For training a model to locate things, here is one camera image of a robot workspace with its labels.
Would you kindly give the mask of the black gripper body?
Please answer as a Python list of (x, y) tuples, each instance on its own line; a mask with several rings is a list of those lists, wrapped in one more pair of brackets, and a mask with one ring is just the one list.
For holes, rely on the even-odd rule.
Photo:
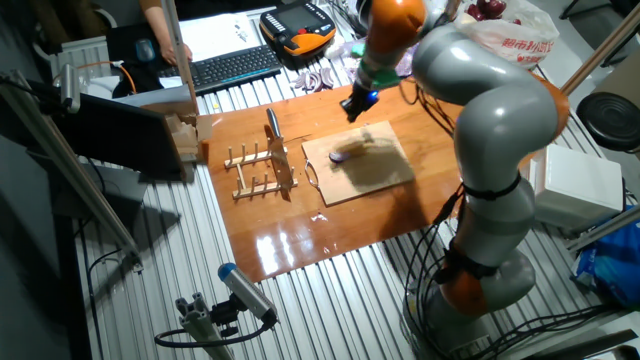
[(378, 102), (378, 91), (355, 83), (348, 100), (348, 110), (350, 112), (365, 112)]

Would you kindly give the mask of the person's hand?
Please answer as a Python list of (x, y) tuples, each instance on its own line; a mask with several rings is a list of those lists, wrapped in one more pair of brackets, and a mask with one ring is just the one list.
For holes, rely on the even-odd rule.
[[(187, 59), (189, 62), (191, 62), (193, 60), (193, 55), (191, 52), (191, 49), (184, 44), (183, 45), (184, 48), (184, 52), (187, 56)], [(174, 48), (171, 44), (161, 44), (160, 45), (160, 51), (161, 51), (161, 56), (163, 58), (163, 60), (171, 65), (171, 66), (176, 66), (177, 65), (177, 57), (176, 57), (176, 53), (174, 51)]]

